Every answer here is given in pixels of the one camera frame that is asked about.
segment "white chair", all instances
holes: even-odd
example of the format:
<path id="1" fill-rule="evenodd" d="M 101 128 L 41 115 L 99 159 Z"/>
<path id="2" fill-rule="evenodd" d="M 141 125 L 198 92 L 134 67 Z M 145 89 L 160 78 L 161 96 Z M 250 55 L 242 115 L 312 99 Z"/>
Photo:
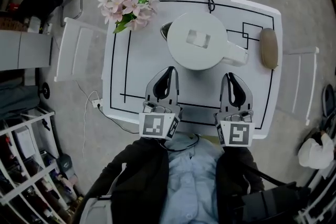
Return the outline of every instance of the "white chair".
<path id="1" fill-rule="evenodd" d="M 54 80 L 75 80 L 85 76 L 85 69 L 94 31 L 107 34 L 106 30 L 71 18 L 66 25 L 59 49 L 57 73 Z"/>
<path id="2" fill-rule="evenodd" d="M 284 51 L 277 108 L 309 125 L 319 48 Z"/>

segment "person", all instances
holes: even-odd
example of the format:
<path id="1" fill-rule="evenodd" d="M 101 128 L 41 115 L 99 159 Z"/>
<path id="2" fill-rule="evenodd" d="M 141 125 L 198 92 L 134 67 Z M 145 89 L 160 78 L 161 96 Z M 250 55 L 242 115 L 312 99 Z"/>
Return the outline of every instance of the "person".
<path id="1" fill-rule="evenodd" d="M 334 155 L 333 141 L 325 131 L 319 132 L 316 128 L 305 138 L 298 153 L 300 165 L 313 169 L 327 168 L 334 160 Z"/>
<path id="2" fill-rule="evenodd" d="M 259 176 L 237 165 L 240 161 L 258 169 L 245 147 L 223 150 L 206 139 L 180 133 L 164 146 L 143 137 L 128 145 L 104 168 L 72 223 L 101 223 L 104 214 L 89 219 L 86 204 L 99 196 L 106 199 L 106 194 L 111 194 L 106 208 L 113 224 L 227 223 L 227 197 L 264 190 Z"/>

